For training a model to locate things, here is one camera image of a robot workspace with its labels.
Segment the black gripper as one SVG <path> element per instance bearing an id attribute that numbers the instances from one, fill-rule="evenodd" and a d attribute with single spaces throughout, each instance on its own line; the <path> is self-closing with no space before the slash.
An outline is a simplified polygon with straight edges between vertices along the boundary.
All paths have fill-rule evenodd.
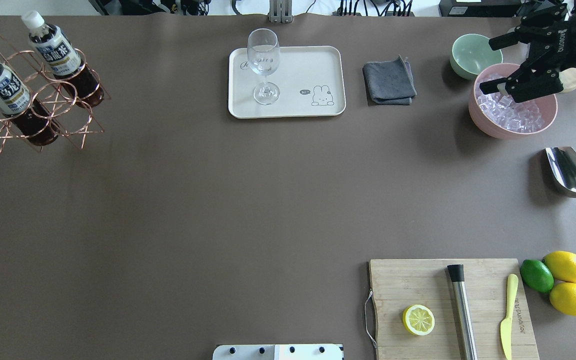
<path id="1" fill-rule="evenodd" d="M 528 57 L 515 72 L 515 101 L 521 103 L 562 92 L 561 73 L 576 69 L 576 12 L 563 19 L 566 6 L 549 7 L 521 20 L 519 26 L 490 38 L 489 47 L 501 50 L 518 43 L 529 45 Z M 483 94 L 507 96 L 507 77 L 483 81 Z"/>

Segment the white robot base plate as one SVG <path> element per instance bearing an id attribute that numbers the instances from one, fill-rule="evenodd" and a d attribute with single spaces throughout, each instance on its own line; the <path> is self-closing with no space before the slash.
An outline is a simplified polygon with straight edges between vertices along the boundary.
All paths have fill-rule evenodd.
<path id="1" fill-rule="evenodd" d="M 343 360 L 342 344 L 223 344 L 215 348 L 213 360 Z"/>

